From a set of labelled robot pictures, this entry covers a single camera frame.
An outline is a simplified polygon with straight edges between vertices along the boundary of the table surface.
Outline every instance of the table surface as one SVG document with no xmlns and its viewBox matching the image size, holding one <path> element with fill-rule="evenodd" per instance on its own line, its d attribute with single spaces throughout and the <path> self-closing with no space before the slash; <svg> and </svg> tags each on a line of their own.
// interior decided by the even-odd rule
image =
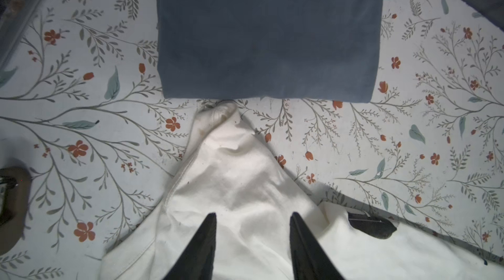
<svg viewBox="0 0 504 280">
<path fill-rule="evenodd" d="M 216 101 L 162 97 L 156 27 L 156 0 L 43 2 L 0 72 L 3 162 L 33 176 L 0 278 L 95 279 L 162 197 Z M 502 263 L 504 34 L 460 0 L 384 0 L 380 54 L 371 103 L 236 103 L 315 202 L 387 210 Z"/>
</svg>

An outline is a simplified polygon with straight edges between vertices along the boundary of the blue folded cloth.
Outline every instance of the blue folded cloth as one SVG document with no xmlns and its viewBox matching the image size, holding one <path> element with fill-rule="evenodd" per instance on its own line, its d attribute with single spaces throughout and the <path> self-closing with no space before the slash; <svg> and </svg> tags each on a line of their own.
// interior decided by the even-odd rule
<svg viewBox="0 0 504 280">
<path fill-rule="evenodd" d="M 382 0 L 157 0 L 165 97 L 367 102 Z"/>
</svg>

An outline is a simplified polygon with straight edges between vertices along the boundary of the black object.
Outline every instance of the black object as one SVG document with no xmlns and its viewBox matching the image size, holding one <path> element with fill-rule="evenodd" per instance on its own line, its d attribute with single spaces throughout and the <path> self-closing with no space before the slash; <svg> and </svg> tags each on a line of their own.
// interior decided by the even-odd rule
<svg viewBox="0 0 504 280">
<path fill-rule="evenodd" d="M 217 216 L 208 214 L 163 280 L 211 280 L 214 269 Z"/>
<path fill-rule="evenodd" d="M 297 212 L 290 217 L 290 254 L 295 280 L 344 280 Z"/>
<path fill-rule="evenodd" d="M 358 229 L 377 239 L 387 239 L 397 228 L 389 220 L 373 214 L 348 213 L 348 221 L 354 229 Z"/>
<path fill-rule="evenodd" d="M 211 280 L 216 230 L 217 216 L 208 214 L 163 280 Z M 290 249 L 294 279 L 344 280 L 297 212 L 290 217 Z"/>
<path fill-rule="evenodd" d="M 23 235 L 31 177 L 24 168 L 9 167 L 0 170 L 0 184 L 6 184 L 0 209 L 0 255 L 3 255 Z"/>
</svg>

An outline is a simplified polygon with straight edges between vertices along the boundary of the orange flower print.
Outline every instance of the orange flower print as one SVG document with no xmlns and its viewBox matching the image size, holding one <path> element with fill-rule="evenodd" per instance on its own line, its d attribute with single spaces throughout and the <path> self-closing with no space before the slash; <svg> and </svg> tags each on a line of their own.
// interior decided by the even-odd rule
<svg viewBox="0 0 504 280">
<path fill-rule="evenodd" d="M 44 40 L 52 45 L 56 45 L 56 39 L 60 39 L 60 33 L 56 33 L 53 29 L 44 33 Z"/>
<path fill-rule="evenodd" d="M 312 183 L 316 182 L 315 180 L 315 174 L 312 174 L 311 176 L 306 176 L 306 179 L 308 179 L 308 183 L 311 185 Z"/>
<path fill-rule="evenodd" d="M 333 100 L 333 107 L 334 107 L 334 110 L 338 110 L 338 108 L 343 108 L 343 102 Z"/>
<path fill-rule="evenodd" d="M 387 82 L 382 81 L 382 82 L 380 82 L 380 88 L 378 90 L 380 92 L 382 92 L 383 94 L 385 94 L 389 90 L 389 85 L 387 84 Z"/>
<path fill-rule="evenodd" d="M 483 235 L 481 236 L 481 239 L 484 240 L 485 243 L 488 243 L 488 238 L 490 237 L 490 233 L 488 232 L 485 232 L 483 233 Z"/>
<path fill-rule="evenodd" d="M 73 235 L 79 237 L 79 242 L 84 242 L 89 238 L 90 241 L 94 240 L 95 233 L 92 231 L 93 223 L 88 222 L 86 225 L 84 222 L 77 223 L 77 229 L 73 231 Z"/>
<path fill-rule="evenodd" d="M 83 144 L 82 140 L 77 141 L 75 145 L 71 145 L 68 147 L 69 152 L 73 152 L 73 157 L 83 157 L 86 155 L 86 151 L 89 147 Z"/>
<path fill-rule="evenodd" d="M 428 94 L 425 96 L 425 99 L 427 100 L 427 105 L 434 104 L 434 96 Z"/>
<path fill-rule="evenodd" d="M 313 154 L 309 151 L 306 151 L 306 154 L 304 156 L 307 160 L 313 160 Z"/>
<path fill-rule="evenodd" d="M 401 61 L 399 60 L 399 57 L 392 57 L 392 69 L 399 69 L 399 66 L 401 65 Z"/>
<path fill-rule="evenodd" d="M 439 165 L 439 154 L 436 154 L 434 153 L 431 158 L 430 158 L 430 162 L 434 165 Z"/>
<path fill-rule="evenodd" d="M 475 91 L 476 88 L 479 88 L 478 80 L 472 80 L 469 86 L 473 89 L 473 91 Z"/>
<path fill-rule="evenodd" d="M 84 81 L 91 80 L 92 78 L 94 78 L 94 74 L 93 72 L 89 72 L 86 73 L 82 78 L 84 79 Z"/>
<path fill-rule="evenodd" d="M 464 33 L 465 33 L 465 35 L 464 35 L 465 39 L 471 39 L 472 31 L 469 27 L 467 27 L 467 28 L 464 27 Z"/>
<path fill-rule="evenodd" d="M 275 159 L 277 160 L 277 162 L 280 164 L 280 166 L 283 168 L 283 165 L 285 165 L 285 163 L 287 163 L 286 160 L 284 160 L 283 158 L 283 155 L 279 156 L 279 157 L 275 157 Z"/>
<path fill-rule="evenodd" d="M 166 128 L 173 132 L 175 129 L 180 129 L 180 124 L 175 117 L 171 117 L 171 119 L 166 120 Z"/>
</svg>

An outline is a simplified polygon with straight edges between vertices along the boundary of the crumpled white cloth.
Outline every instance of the crumpled white cloth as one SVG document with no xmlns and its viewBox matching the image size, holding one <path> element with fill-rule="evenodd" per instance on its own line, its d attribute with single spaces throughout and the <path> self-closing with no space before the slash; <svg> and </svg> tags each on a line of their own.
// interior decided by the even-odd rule
<svg viewBox="0 0 504 280">
<path fill-rule="evenodd" d="M 386 240 L 350 226 L 345 208 L 317 207 L 240 118 L 233 103 L 199 113 L 167 194 L 102 260 L 100 278 L 162 279 L 210 212 L 213 277 L 293 279 L 289 218 L 301 214 L 338 271 L 357 279 L 503 279 L 504 268 L 410 226 Z"/>
</svg>

